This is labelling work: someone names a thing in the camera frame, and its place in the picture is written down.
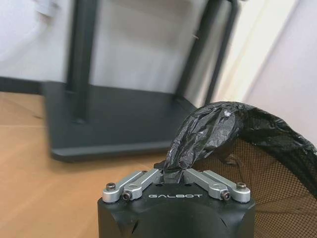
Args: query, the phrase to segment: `wooden floor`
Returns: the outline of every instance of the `wooden floor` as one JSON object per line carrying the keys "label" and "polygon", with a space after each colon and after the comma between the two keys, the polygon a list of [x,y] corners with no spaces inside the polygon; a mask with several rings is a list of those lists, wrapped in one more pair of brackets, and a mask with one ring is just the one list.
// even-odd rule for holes
{"label": "wooden floor", "polygon": [[41,96],[0,92],[0,238],[97,238],[105,184],[165,156],[54,161],[43,111]]}

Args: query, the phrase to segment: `black metal base plate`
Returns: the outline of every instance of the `black metal base plate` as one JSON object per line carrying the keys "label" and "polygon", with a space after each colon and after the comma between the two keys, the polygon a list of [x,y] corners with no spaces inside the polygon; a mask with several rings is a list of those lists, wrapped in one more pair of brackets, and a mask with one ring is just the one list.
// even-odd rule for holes
{"label": "black metal base plate", "polygon": [[65,84],[45,82],[52,156],[74,162],[96,156],[167,151],[196,108],[173,94],[90,86],[87,123],[75,123]]}

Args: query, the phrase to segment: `silver metal link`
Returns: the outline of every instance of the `silver metal link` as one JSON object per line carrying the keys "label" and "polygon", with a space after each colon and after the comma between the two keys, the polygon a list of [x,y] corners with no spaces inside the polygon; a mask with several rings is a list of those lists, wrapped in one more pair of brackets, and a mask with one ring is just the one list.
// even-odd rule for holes
{"label": "silver metal link", "polygon": [[237,186],[234,182],[210,170],[203,171],[203,174],[210,179],[225,184],[229,189],[232,199],[241,203],[247,203],[250,201],[251,191],[247,187]]}
{"label": "silver metal link", "polygon": [[138,178],[140,178],[144,172],[142,171],[136,171],[133,174],[125,177],[123,180],[115,183],[115,189],[111,190],[109,188],[105,188],[103,190],[103,201],[106,203],[113,203],[120,199],[120,196],[123,192],[124,186],[128,183],[131,183]]}
{"label": "silver metal link", "polygon": [[184,171],[184,178],[186,183],[195,183],[206,190],[210,197],[219,200],[230,199],[230,194],[226,185],[214,181],[211,178],[203,175],[202,173],[194,170],[187,169]]}
{"label": "silver metal link", "polygon": [[147,173],[143,174],[137,180],[126,184],[124,186],[122,197],[124,200],[135,200],[142,197],[142,192],[151,183],[158,183],[160,181],[162,174],[158,169],[152,169]]}

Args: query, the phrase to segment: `bolt head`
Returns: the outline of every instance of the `bolt head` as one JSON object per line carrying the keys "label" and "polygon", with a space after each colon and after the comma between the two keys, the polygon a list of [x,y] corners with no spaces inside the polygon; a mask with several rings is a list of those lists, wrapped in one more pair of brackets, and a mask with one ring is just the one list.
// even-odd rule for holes
{"label": "bolt head", "polygon": [[122,199],[124,200],[124,201],[130,201],[130,199],[131,199],[131,197],[132,197],[132,194],[130,193],[130,192],[124,192],[123,194],[122,194]]}
{"label": "bolt head", "polygon": [[113,182],[107,183],[106,189],[107,189],[107,191],[115,190],[115,183],[113,183]]}
{"label": "bolt head", "polygon": [[237,183],[237,189],[238,190],[245,190],[247,188],[247,185],[243,182]]}
{"label": "bolt head", "polygon": [[222,193],[221,193],[221,198],[224,200],[224,201],[228,201],[230,198],[231,198],[231,196],[230,196],[230,192],[229,191],[223,191]]}

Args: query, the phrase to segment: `crumpled plastic bag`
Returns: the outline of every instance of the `crumpled plastic bag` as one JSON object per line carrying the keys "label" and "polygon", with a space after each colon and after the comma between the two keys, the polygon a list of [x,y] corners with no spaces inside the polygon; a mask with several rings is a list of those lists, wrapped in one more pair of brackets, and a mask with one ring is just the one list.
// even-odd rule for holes
{"label": "crumpled plastic bag", "polygon": [[198,160],[217,155],[225,161],[238,138],[275,157],[317,197],[316,148],[282,119],[243,103],[212,103],[191,113],[156,168],[163,167],[165,183],[179,183]]}

